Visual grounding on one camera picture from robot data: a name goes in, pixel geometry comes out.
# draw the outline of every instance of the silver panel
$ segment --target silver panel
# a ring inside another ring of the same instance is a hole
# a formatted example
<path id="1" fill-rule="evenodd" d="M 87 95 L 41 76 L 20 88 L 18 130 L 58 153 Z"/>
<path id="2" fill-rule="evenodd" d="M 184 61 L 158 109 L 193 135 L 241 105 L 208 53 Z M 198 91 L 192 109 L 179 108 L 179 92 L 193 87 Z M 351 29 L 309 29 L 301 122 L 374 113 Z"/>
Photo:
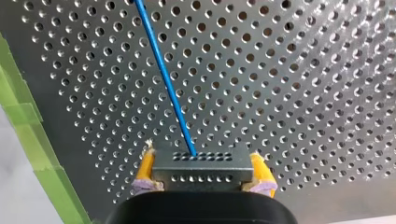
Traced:
<path id="1" fill-rule="evenodd" d="M 163 182 L 165 190 L 241 190 L 253 178 L 249 151 L 244 143 L 233 147 L 205 147 L 196 157 L 187 148 L 172 143 L 157 148 L 152 178 Z"/>
<path id="2" fill-rule="evenodd" d="M 395 1 L 146 4 L 198 151 L 248 142 L 300 220 L 394 213 Z M 144 140 L 184 144 L 134 5 L 5 0 L 0 12 L 57 156 L 103 220 L 131 196 Z"/>

